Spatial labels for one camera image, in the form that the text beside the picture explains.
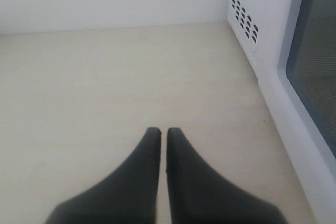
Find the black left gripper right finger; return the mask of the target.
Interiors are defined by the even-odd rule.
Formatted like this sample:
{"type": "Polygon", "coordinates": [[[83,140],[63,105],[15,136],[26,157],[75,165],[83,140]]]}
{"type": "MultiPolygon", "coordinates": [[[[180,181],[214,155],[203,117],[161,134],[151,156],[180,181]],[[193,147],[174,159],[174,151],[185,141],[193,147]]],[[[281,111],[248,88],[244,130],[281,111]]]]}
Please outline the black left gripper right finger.
{"type": "Polygon", "coordinates": [[[166,174],[172,223],[287,223],[281,211],[222,177],[183,131],[167,131],[166,174]]]}

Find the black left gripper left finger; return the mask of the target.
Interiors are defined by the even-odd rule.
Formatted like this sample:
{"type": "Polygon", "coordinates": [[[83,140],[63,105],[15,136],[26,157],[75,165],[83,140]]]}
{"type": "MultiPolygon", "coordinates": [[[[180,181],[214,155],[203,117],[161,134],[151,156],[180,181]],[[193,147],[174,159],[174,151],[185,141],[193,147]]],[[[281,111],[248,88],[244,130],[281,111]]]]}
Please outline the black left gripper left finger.
{"type": "Polygon", "coordinates": [[[46,223],[155,223],[160,160],[161,131],[149,127],[114,172],[60,203],[46,223]]]}

